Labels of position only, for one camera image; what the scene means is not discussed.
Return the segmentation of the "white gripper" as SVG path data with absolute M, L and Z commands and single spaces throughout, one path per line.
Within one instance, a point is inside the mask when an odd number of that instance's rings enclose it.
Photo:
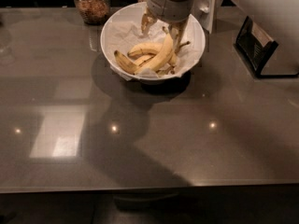
M 149 32 L 150 27 L 157 21 L 168 22 L 168 31 L 173 38 L 174 48 L 179 49 L 184 31 L 191 14 L 194 0 L 147 0 L 141 19 L 143 35 Z

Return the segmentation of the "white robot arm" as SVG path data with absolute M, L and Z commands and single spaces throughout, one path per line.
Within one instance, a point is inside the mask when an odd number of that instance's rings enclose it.
M 299 0 L 231 0 L 246 19 L 235 47 L 256 77 L 297 77 Z M 212 30 L 216 0 L 146 0 L 141 29 L 157 20 L 179 28 L 190 14 Z

